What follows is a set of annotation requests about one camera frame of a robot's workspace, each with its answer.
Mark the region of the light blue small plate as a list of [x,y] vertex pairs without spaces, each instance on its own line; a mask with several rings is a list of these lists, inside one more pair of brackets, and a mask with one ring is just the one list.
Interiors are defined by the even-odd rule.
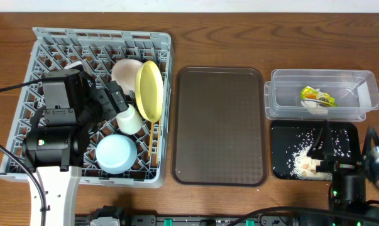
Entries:
[[97,144],[95,156],[103,171],[116,175],[124,173],[134,165],[137,148],[128,136],[112,134]]

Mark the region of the white tissue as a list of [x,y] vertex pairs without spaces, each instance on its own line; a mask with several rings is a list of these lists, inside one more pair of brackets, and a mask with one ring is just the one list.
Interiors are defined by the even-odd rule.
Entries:
[[313,115],[324,116],[328,114],[327,107],[321,106],[318,102],[314,102],[310,100],[302,100],[301,104]]

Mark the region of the white cup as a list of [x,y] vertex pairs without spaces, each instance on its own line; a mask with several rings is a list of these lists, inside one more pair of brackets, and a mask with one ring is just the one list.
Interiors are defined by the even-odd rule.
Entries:
[[138,111],[129,104],[128,109],[116,116],[119,130],[127,135],[136,134],[141,130],[143,120]]

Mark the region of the white bowl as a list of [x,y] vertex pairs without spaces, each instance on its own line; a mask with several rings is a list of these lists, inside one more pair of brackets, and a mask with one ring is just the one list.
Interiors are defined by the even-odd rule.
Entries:
[[125,95],[135,91],[136,74],[142,64],[138,60],[122,59],[113,66],[111,78],[122,87]]

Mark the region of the green orange snack wrapper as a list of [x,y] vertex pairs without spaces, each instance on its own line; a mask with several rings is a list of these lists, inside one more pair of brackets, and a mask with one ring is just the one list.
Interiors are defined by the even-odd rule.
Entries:
[[310,86],[306,86],[300,93],[300,98],[302,100],[310,100],[318,102],[320,104],[335,107],[336,101],[334,97],[331,97],[328,93],[318,91]]

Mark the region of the pile of rice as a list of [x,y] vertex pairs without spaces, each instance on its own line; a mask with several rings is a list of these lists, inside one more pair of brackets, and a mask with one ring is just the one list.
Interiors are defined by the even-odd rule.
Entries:
[[[298,180],[332,180],[332,174],[316,171],[316,166],[320,165],[321,160],[312,159],[307,156],[308,150],[312,147],[318,135],[319,131],[317,129],[306,128],[295,136],[296,138],[300,138],[300,142],[289,146],[290,148],[295,148],[295,150],[286,162],[291,177]],[[341,160],[351,160],[352,154],[349,146],[348,131],[345,129],[332,129],[331,135],[334,145],[334,156]]]

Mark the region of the yellow plate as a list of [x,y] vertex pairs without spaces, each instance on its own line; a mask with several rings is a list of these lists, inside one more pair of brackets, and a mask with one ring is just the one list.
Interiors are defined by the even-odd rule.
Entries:
[[143,63],[136,73],[136,105],[144,119],[157,122],[162,115],[163,80],[157,64],[153,61]]

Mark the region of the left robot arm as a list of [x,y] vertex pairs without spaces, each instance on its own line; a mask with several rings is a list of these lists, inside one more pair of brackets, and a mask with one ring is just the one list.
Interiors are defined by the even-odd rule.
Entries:
[[37,187],[30,190],[30,224],[73,225],[90,133],[128,105],[115,81],[98,89],[83,70],[48,72],[41,82],[45,106],[31,118],[22,143],[28,182]]

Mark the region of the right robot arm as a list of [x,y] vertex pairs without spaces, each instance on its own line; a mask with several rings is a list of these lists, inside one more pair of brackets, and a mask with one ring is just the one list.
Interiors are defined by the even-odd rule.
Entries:
[[323,121],[307,156],[320,161],[317,172],[332,175],[332,225],[379,225],[379,201],[366,199],[365,185],[369,181],[379,191],[379,136],[373,127],[367,130],[363,150],[346,163],[334,155],[330,123]]

